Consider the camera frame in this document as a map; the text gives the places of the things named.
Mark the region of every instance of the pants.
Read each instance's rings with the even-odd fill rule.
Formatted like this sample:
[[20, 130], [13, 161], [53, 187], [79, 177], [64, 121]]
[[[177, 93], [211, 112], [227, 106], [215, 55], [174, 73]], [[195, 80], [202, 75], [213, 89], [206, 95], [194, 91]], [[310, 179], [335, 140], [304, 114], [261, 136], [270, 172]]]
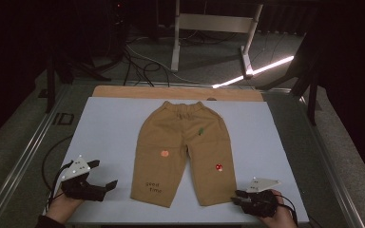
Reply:
[[201, 206], [235, 196], [230, 137], [223, 119], [201, 102], [164, 104], [144, 122], [136, 148], [131, 198], [170, 207], [191, 160]]

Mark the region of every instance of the sleeve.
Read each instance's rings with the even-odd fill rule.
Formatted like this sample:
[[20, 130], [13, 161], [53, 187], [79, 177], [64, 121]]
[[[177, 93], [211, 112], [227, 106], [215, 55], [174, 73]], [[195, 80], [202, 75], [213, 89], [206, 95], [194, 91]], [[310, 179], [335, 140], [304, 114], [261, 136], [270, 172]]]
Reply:
[[65, 228], [65, 225], [45, 216], [39, 216], [37, 225], [34, 228]]

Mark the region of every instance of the light strip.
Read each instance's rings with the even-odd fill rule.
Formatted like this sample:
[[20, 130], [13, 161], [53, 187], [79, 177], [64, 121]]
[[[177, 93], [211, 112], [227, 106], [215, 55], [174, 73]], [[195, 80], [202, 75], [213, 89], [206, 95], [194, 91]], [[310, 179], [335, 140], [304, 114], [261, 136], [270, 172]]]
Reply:
[[[287, 58], [284, 58], [282, 60], [279, 60], [277, 62], [274, 62], [273, 64], [270, 64], [268, 66], [264, 66], [262, 68], [259, 68], [257, 70], [249, 70], [247, 71], [247, 75], [256, 75], [256, 74], [259, 74], [267, 69], [270, 69], [270, 68], [273, 68], [273, 67], [277, 67], [279, 65], [282, 65], [282, 64], [285, 64], [285, 63], [288, 63], [290, 61], [292, 61], [293, 59], [295, 58], [295, 56], [290, 56], [290, 57], [287, 57]], [[235, 78], [235, 79], [232, 79], [230, 81], [227, 81], [225, 83], [222, 83], [222, 84], [215, 84], [215, 85], [212, 85], [213, 88], [218, 88], [218, 87], [221, 87], [221, 86], [228, 86], [230, 84], [233, 84], [235, 82], [238, 82], [240, 80], [244, 79], [244, 76], [240, 76], [238, 78]]]

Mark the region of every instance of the white tabletop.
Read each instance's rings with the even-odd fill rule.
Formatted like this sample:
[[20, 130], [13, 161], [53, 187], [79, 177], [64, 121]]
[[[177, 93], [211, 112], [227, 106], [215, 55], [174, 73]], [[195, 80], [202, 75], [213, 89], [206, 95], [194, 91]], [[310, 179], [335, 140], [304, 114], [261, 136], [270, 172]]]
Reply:
[[[259, 222], [244, 214], [232, 202], [199, 206], [189, 163], [170, 208], [131, 199], [133, 166], [138, 133], [145, 119], [165, 100], [95, 98], [86, 103], [63, 164], [79, 155], [87, 161], [100, 160], [87, 181], [105, 186], [118, 180], [103, 202], [87, 201], [69, 220], [91, 224], [246, 224]], [[193, 104], [193, 100], [168, 100], [172, 104]], [[275, 187], [295, 206], [299, 222], [308, 217], [279, 134], [265, 102], [202, 101], [218, 112], [228, 128], [238, 189], [246, 190], [254, 178], [279, 180]]]

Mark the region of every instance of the elastic waistband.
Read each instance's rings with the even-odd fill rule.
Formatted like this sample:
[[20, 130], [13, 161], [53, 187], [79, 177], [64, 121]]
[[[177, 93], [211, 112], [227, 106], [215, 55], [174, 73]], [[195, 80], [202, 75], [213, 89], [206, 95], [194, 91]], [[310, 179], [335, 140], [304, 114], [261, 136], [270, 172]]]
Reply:
[[162, 107], [176, 113], [188, 114], [203, 109], [205, 106], [203, 105], [202, 102], [197, 102], [195, 104], [172, 104], [166, 101], [163, 103]]

